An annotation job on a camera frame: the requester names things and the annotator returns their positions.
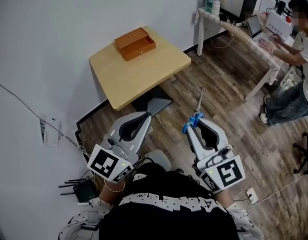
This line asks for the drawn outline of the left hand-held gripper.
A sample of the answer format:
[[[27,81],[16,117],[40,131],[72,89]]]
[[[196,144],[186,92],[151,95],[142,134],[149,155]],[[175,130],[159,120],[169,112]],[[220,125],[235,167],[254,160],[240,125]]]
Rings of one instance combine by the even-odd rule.
[[[95,145],[87,167],[103,179],[117,184],[139,160],[137,154],[150,128],[149,112],[133,112],[118,118],[100,145]]]

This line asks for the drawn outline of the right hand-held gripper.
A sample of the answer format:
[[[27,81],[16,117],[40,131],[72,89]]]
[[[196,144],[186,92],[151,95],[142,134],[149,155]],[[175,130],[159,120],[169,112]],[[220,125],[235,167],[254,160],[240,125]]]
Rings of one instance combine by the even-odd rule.
[[[244,180],[245,172],[240,156],[233,153],[224,130],[206,119],[199,119],[198,128],[201,136],[193,124],[187,124],[185,133],[195,154],[194,166],[198,176],[210,190],[217,194]],[[207,150],[216,152],[206,157]]]

